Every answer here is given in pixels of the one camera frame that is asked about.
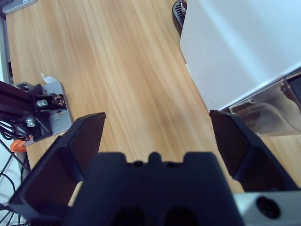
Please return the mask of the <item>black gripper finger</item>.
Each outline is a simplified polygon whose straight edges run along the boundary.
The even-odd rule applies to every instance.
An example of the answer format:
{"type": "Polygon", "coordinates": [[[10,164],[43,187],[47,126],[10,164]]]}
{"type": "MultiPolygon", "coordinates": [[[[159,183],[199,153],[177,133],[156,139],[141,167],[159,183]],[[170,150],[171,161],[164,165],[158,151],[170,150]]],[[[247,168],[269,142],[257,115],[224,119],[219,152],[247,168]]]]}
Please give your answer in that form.
{"type": "Polygon", "coordinates": [[[78,118],[46,150],[8,206],[31,224],[61,224],[77,184],[98,152],[105,113],[78,118]]]}
{"type": "Polygon", "coordinates": [[[230,176],[246,192],[297,191],[299,188],[262,140],[231,113],[209,113],[218,151],[230,176]]]}

